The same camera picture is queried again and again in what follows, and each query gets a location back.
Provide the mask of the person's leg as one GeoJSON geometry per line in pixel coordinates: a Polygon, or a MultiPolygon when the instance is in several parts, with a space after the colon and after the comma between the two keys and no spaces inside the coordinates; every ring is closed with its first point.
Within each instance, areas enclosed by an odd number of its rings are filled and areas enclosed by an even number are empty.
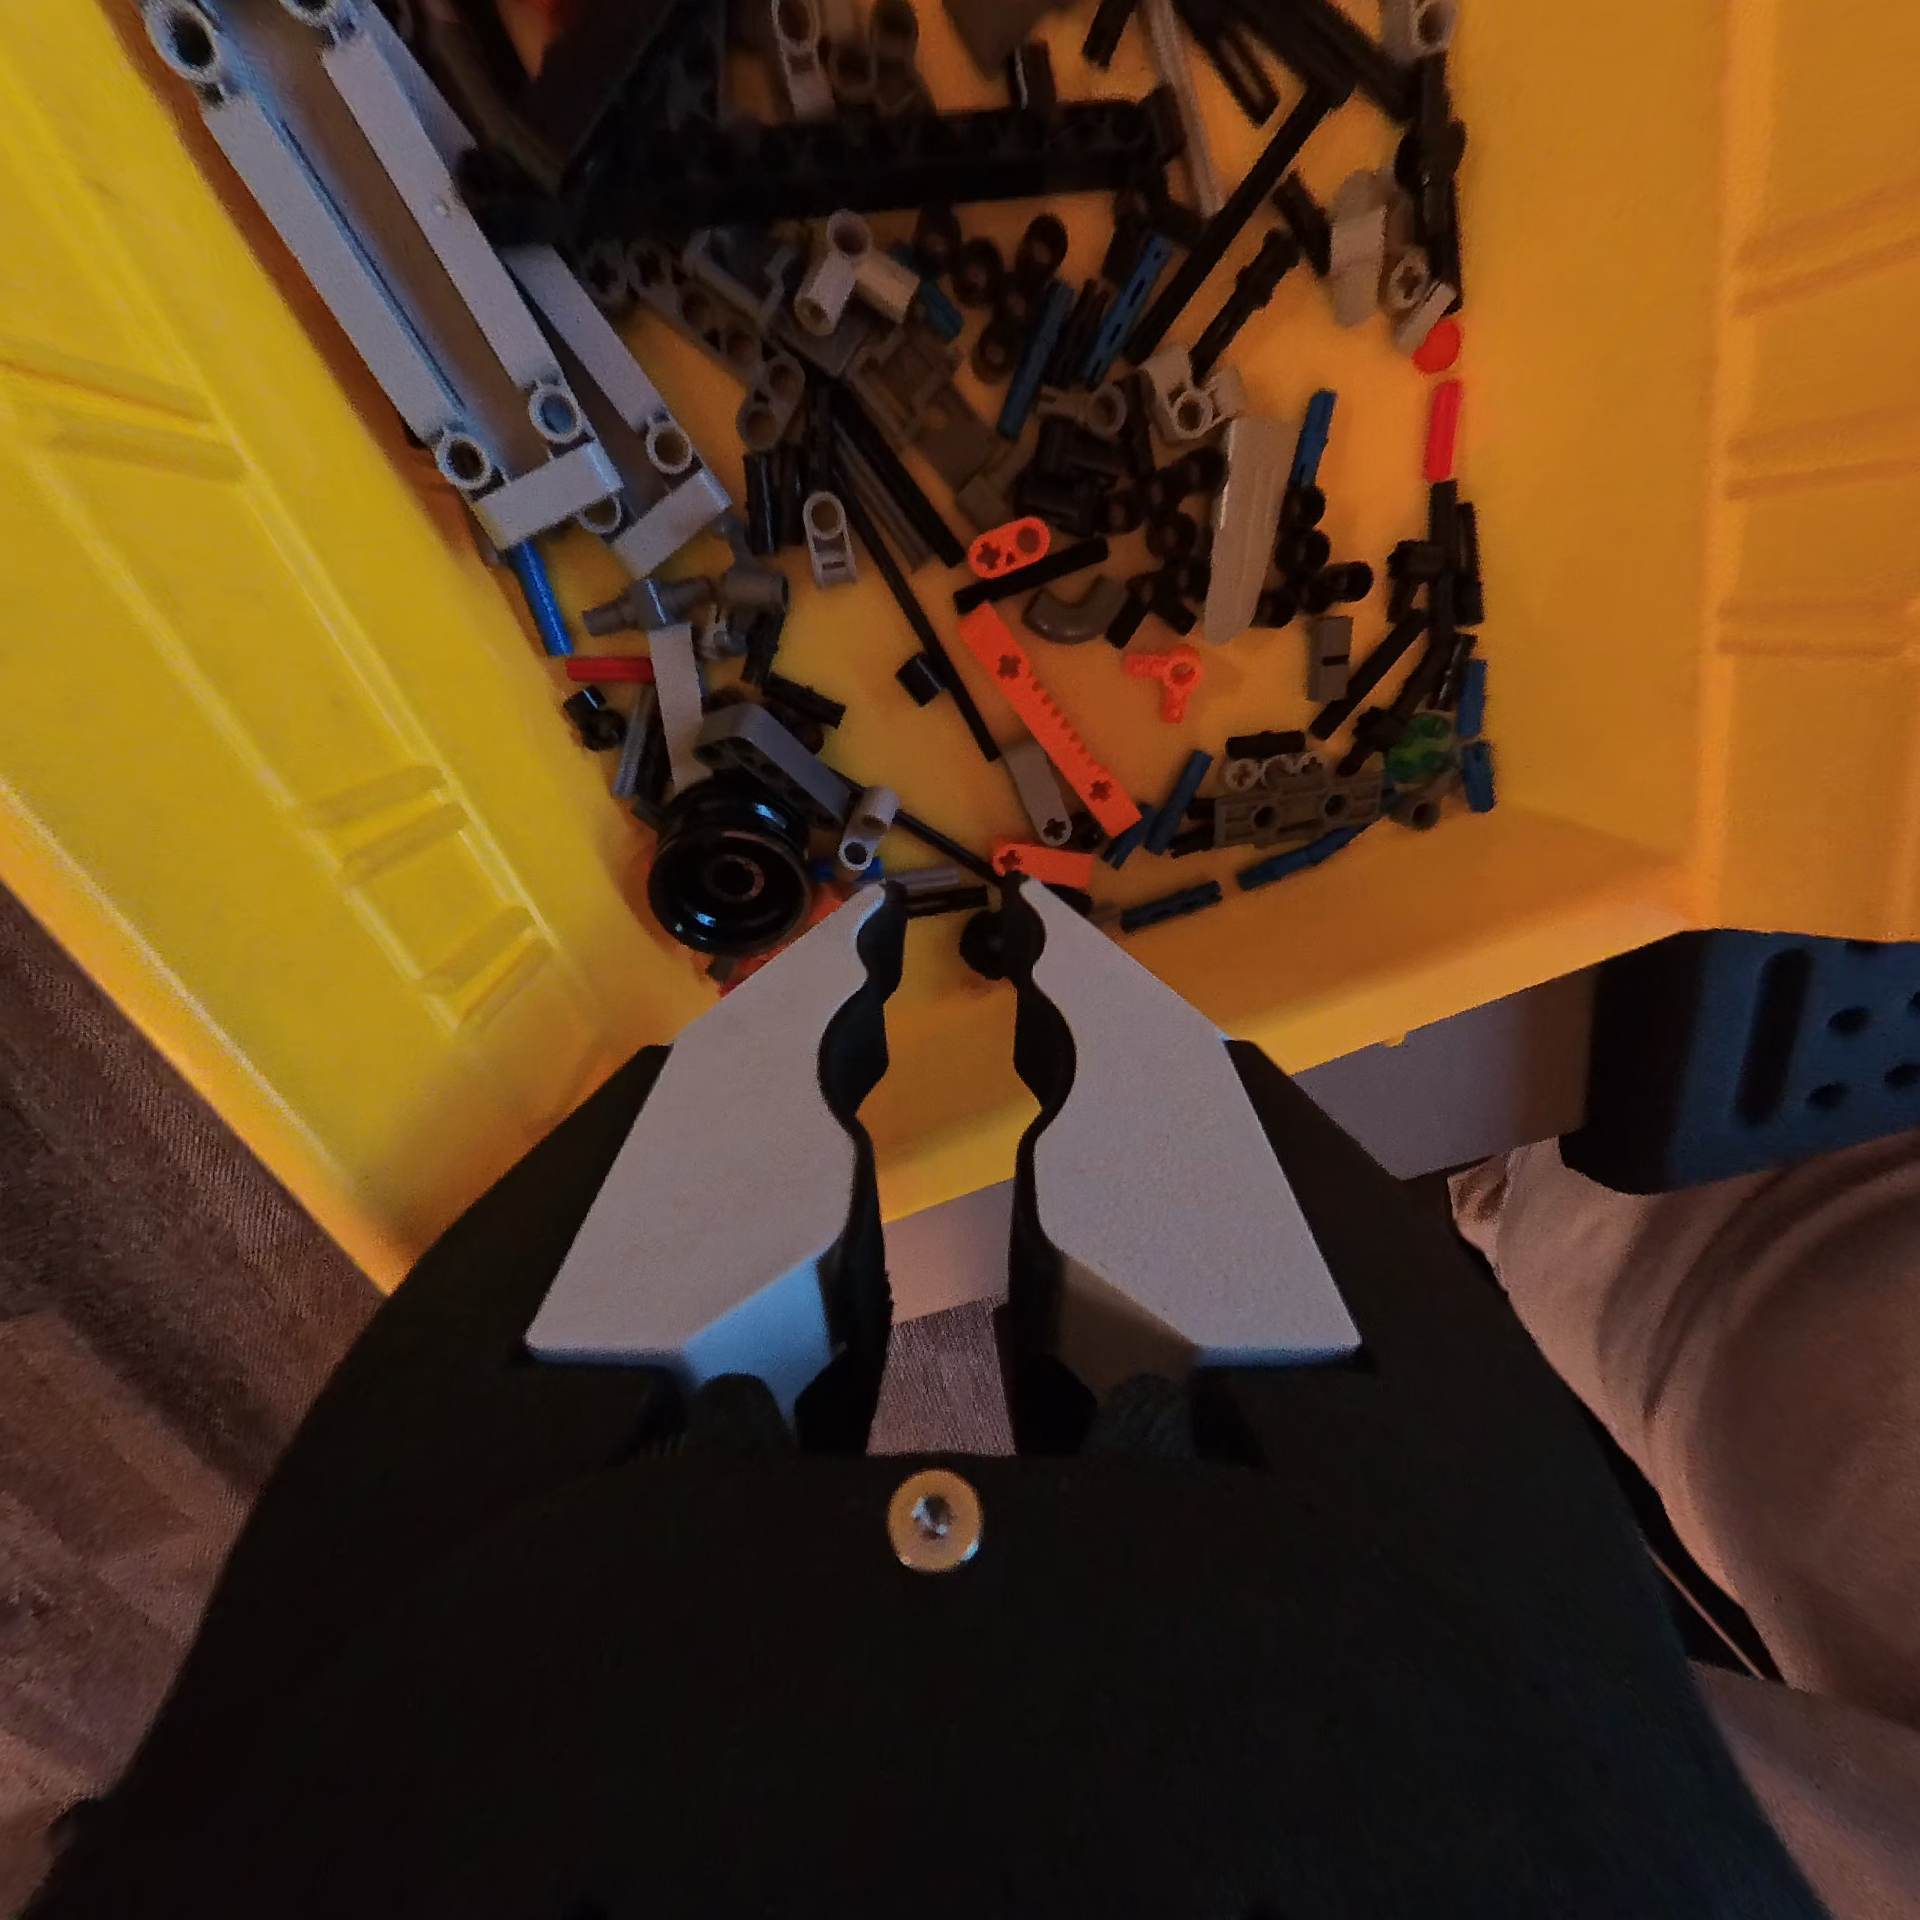
{"type": "Polygon", "coordinates": [[[1452,1224],[1760,1632],[1697,1683],[1818,1900],[1918,1915],[1918,1132],[1656,1199],[1529,1143],[1452,1224]]]}

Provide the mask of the black toy wheel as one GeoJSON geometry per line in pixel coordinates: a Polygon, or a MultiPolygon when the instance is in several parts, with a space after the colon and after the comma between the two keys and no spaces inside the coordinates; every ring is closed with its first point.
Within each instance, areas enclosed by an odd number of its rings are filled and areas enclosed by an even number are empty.
{"type": "Polygon", "coordinates": [[[646,872],[661,929],[711,959],[755,959],[814,908],[808,820],[753,772],[716,772],[661,810],[646,872]]]}

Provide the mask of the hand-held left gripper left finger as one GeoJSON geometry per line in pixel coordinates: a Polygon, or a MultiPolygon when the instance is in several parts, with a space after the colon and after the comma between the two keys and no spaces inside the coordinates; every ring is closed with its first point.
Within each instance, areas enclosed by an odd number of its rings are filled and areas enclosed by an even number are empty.
{"type": "Polygon", "coordinates": [[[864,885],[688,1023],[527,1327],[547,1363],[765,1387],[808,1450],[864,1450],[893,1291],[861,1104],[887,1074],[901,885],[864,885]]]}

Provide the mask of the pile of building block parts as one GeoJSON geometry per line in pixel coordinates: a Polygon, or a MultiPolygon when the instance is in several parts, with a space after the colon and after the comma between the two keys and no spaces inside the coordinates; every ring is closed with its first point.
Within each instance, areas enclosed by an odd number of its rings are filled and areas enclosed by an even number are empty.
{"type": "MultiPolygon", "coordinates": [[[[1368,758],[1396,758],[1420,707],[1461,707],[1481,618],[1472,508],[1438,508],[1386,572],[1405,625],[1347,681],[1347,609],[1363,561],[1328,549],[1333,393],[1301,444],[1255,458],[1235,341],[1293,267],[1338,325],[1383,315],[1394,353],[1445,371],[1461,303],[1452,113],[1460,3],[1097,3],[1082,61],[1108,71],[1131,21],[1183,122],[1158,193],[831,210],[806,221],[577,239],[577,193],[638,129],[850,115],[1053,110],[1043,21],[1076,3],[940,3],[1001,106],[948,110],[924,82],[919,3],[527,3],[537,64],[514,61],[514,3],[376,3],[475,139],[457,162],[500,254],[564,254],[656,384],[732,505],[634,580],[582,522],[498,549],[552,658],[582,681],[564,716],[617,750],[612,796],[652,830],[716,772],[753,772],[808,820],[814,908],[797,934],[882,879],[909,834],[958,874],[909,872],[911,914],[996,908],[997,879],[1048,879],[1090,908],[1094,859],[1131,850],[1307,839],[1245,885],[1319,862],[1383,810],[1435,824],[1449,781],[1394,802],[1368,758]],[[1307,618],[1333,648],[1310,674],[1328,738],[1396,658],[1438,646],[1325,772],[1301,732],[1235,741],[1226,788],[1307,799],[1195,802],[1197,750],[1153,811],[997,660],[996,605],[1033,638],[1108,642],[1161,681],[1180,722],[1192,646],[1131,652],[1142,619],[1206,638],[1307,618]]],[[[1094,95],[1140,101],[1149,90],[1094,95]]],[[[719,986],[772,952],[708,959],[719,986]]]]}

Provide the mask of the black perforated panel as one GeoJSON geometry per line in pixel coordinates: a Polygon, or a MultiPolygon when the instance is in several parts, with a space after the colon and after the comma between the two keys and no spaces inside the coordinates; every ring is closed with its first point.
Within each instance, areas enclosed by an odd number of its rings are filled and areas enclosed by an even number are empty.
{"type": "Polygon", "coordinates": [[[1678,934],[1598,970],[1561,1162],[1661,1193],[1918,1128],[1918,943],[1678,934]]]}

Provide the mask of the yellow plastic bin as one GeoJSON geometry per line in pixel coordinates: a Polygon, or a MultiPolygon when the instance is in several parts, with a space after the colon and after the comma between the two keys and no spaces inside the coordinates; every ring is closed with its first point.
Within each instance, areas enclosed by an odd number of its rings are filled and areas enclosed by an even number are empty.
{"type": "MultiPolygon", "coordinates": [[[[1918,935],[1918,3],[1468,3],[1499,802],[1131,952],[1280,1068],[1918,935]]],[[[134,3],[4,3],[4,879],[374,1282],[711,995],[134,3]]]]}

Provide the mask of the long black beam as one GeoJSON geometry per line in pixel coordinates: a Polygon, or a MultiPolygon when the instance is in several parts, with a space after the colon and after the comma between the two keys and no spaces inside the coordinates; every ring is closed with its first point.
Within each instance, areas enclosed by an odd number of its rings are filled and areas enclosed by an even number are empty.
{"type": "Polygon", "coordinates": [[[923,204],[1020,204],[1071,193],[1158,193],[1183,157],[1164,88],[1140,101],[909,113],[814,122],[638,129],[577,193],[577,239],[889,214],[923,204]]]}

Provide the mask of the long grey panel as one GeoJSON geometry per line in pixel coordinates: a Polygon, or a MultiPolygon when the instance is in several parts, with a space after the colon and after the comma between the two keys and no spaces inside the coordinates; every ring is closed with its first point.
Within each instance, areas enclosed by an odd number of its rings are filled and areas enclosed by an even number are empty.
{"type": "Polygon", "coordinates": [[[609,508],[584,508],[577,522],[642,580],[704,537],[732,498],[564,254],[542,243],[506,248],[500,265],[514,275],[622,478],[612,492],[622,522],[609,508]]]}
{"type": "Polygon", "coordinates": [[[376,3],[143,3],[160,61],[498,549],[623,527],[622,471],[468,210],[475,139],[376,3]]]}

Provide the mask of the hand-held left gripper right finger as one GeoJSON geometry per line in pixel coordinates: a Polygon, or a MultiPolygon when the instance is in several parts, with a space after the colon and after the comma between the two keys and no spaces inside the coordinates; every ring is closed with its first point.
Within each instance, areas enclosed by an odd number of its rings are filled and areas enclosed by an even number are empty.
{"type": "Polygon", "coordinates": [[[1013,1174],[997,1356],[1022,1456],[1082,1450],[1137,1378],[1360,1353],[1232,1038],[1055,890],[1001,905],[1013,1064],[1039,1115],[1013,1174]]]}

